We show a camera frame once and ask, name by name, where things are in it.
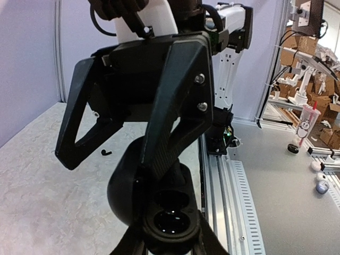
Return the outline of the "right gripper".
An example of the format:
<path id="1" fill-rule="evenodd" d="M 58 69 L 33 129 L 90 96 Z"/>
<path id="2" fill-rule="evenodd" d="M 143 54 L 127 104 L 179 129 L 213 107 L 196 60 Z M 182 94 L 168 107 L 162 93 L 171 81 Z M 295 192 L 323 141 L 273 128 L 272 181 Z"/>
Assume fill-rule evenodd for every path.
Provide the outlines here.
<path id="1" fill-rule="evenodd" d="M 148 122 L 142 168 L 159 181 L 213 122 L 210 37 L 199 31 L 126 42 L 74 68 L 55 156 L 69 170 L 123 127 Z M 87 105 L 99 114 L 79 140 Z"/>

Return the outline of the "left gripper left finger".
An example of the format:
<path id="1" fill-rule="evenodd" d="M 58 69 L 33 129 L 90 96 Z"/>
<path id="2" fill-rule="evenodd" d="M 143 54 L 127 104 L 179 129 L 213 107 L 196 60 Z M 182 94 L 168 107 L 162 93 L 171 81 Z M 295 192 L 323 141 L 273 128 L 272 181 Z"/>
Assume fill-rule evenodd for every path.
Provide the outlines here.
<path id="1" fill-rule="evenodd" d="M 141 235 L 130 226 L 113 250 L 113 255 L 146 255 L 147 248 Z"/>

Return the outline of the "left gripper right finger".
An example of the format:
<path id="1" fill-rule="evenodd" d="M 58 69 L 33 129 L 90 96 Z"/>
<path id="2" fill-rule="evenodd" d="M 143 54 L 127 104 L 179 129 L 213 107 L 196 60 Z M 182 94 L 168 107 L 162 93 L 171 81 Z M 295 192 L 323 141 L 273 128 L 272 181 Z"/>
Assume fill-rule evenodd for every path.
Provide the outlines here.
<path id="1" fill-rule="evenodd" d="M 218 240 L 201 211 L 199 211 L 199 218 L 200 233 L 196 243 L 193 246 L 192 254 L 230 255 Z"/>

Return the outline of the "black earbud charging case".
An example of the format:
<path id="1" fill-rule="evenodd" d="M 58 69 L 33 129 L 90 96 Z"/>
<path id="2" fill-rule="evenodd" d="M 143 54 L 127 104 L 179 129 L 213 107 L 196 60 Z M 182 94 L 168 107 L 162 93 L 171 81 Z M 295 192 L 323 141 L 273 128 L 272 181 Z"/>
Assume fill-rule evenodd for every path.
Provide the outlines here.
<path id="1" fill-rule="evenodd" d="M 178 160 L 159 181 L 139 166 L 143 138 L 127 147 L 109 179 L 111 210 L 141 235 L 147 252 L 187 254 L 200 233 L 200 219 L 191 173 Z"/>

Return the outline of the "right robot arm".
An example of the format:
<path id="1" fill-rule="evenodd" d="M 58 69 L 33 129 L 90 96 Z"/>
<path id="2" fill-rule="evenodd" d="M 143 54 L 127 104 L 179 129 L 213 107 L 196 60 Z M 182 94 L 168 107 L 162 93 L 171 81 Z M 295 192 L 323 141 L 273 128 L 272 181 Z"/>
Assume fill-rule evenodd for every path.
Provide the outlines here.
<path id="1" fill-rule="evenodd" d="M 249 48 L 253 10 L 201 1 L 91 1 L 90 15 L 115 22 L 118 44 L 75 65 L 55 155 L 73 170 L 125 122 L 147 122 L 131 156 L 160 180 L 211 127 L 212 57 Z"/>

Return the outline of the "black stem earbud right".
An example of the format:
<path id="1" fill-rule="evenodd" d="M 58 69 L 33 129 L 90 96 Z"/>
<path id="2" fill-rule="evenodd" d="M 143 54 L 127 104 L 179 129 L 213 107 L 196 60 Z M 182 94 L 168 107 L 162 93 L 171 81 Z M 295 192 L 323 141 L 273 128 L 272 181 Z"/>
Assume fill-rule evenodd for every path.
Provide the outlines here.
<path id="1" fill-rule="evenodd" d="M 105 149 L 102 149 L 102 150 L 101 150 L 101 155 L 102 155 L 102 156 L 108 156 L 108 155 L 110 155 L 110 154 L 112 154 L 111 151 L 106 151 Z"/>

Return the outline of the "bubble tea cup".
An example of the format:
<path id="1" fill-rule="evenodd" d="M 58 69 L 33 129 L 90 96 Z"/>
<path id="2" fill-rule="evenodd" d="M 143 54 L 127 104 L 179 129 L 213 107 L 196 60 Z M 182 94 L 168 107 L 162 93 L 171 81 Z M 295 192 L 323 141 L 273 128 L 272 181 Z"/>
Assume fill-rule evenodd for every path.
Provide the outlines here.
<path id="1" fill-rule="evenodd" d="M 294 144 L 300 148 L 304 140 L 308 137 L 313 129 L 321 112 L 317 109 L 317 102 L 313 106 L 303 105 L 300 121 L 295 131 Z"/>

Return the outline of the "cardboard boxes pile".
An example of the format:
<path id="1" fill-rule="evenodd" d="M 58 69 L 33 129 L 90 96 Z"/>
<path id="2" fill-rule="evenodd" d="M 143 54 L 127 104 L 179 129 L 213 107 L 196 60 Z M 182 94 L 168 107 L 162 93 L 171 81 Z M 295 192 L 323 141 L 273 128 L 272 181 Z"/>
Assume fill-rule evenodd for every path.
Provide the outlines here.
<path id="1" fill-rule="evenodd" d="M 281 70 L 272 82 L 272 94 L 297 106 L 315 106 L 317 123 L 325 126 L 320 139 L 328 144 L 339 114 L 339 61 L 318 40 L 288 30 L 281 45 Z"/>

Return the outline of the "aluminium front rail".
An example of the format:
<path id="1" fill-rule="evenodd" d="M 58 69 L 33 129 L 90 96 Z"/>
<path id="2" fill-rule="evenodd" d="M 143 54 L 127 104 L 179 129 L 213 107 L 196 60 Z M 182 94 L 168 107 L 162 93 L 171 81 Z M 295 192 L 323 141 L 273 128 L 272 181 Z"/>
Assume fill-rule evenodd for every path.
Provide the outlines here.
<path id="1" fill-rule="evenodd" d="M 201 136 L 202 209 L 229 254 L 265 254 L 256 208 L 243 164 L 229 155 L 210 155 Z"/>

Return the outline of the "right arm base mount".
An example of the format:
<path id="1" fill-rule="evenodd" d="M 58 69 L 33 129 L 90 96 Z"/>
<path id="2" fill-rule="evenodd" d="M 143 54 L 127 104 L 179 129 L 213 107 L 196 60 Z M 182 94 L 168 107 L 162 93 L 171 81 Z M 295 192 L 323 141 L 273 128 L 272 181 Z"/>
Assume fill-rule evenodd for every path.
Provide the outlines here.
<path id="1" fill-rule="evenodd" d="M 236 146 L 236 137 L 232 127 L 233 117 L 232 107 L 221 109 L 214 106 L 212 126 L 205 132 L 208 154 L 226 155 L 228 147 Z"/>

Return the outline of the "left frame post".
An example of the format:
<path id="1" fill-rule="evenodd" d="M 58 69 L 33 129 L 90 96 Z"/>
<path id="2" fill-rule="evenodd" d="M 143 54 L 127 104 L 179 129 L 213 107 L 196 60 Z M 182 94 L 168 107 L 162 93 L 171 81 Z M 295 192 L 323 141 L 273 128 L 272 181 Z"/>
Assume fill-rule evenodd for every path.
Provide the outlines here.
<path id="1" fill-rule="evenodd" d="M 66 87 L 63 73 L 62 61 L 62 1 L 55 0 L 54 3 L 54 65 L 56 73 L 56 84 L 59 101 L 66 102 Z"/>

